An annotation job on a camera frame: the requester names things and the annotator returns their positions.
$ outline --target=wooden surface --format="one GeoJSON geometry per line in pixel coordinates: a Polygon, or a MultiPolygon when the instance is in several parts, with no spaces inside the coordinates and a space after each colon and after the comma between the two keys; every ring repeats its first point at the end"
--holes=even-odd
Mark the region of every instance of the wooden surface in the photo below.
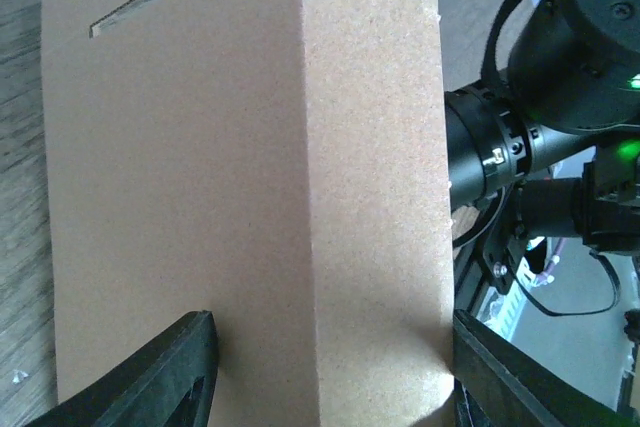
{"type": "MultiPolygon", "coordinates": [[[[501,0],[440,0],[445,88],[478,76],[501,0]]],[[[507,26],[501,58],[524,22],[507,26]]],[[[0,426],[55,404],[53,296],[40,86],[40,0],[0,7],[0,426]],[[13,383],[15,370],[29,377],[13,383]]],[[[463,218],[454,226],[463,231],[463,218]]]]}

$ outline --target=rectangular cutout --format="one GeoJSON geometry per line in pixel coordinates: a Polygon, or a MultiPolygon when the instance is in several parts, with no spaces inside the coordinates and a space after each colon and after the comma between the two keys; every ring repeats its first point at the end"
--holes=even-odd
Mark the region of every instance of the rectangular cutout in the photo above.
{"type": "Polygon", "coordinates": [[[94,22],[89,27],[89,37],[94,38],[103,34],[114,25],[122,22],[123,20],[131,17],[141,7],[148,5],[155,0],[128,0],[120,7],[109,12],[97,22],[94,22]]]}

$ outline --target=brown cardboard box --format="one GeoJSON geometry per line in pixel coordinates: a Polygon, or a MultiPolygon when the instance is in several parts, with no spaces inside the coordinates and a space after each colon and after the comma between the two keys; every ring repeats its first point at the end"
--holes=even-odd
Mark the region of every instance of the brown cardboard box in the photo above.
{"type": "Polygon", "coordinates": [[[207,309],[212,425],[440,425],[437,0],[43,0],[42,43],[61,400],[207,309]]]}

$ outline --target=gray floor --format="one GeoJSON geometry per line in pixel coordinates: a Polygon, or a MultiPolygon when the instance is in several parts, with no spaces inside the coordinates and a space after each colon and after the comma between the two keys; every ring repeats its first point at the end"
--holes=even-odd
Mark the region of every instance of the gray floor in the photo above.
{"type": "MultiPolygon", "coordinates": [[[[440,0],[446,87],[478,77],[501,0],[440,0]]],[[[507,26],[500,58],[531,9],[507,26]]],[[[55,403],[53,284],[40,86],[40,0],[0,4],[0,425],[20,425],[55,403]],[[14,384],[15,371],[29,377],[14,384]]]]}

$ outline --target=green led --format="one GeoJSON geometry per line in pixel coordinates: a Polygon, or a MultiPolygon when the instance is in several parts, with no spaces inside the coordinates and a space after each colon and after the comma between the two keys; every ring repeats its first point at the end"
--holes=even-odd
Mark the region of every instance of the green led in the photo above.
{"type": "Polygon", "coordinates": [[[618,156],[622,160],[635,160],[640,155],[640,140],[625,140],[618,146],[618,156]]]}
{"type": "Polygon", "coordinates": [[[629,81],[629,86],[632,89],[640,90],[640,74],[636,75],[633,79],[629,81]]]}

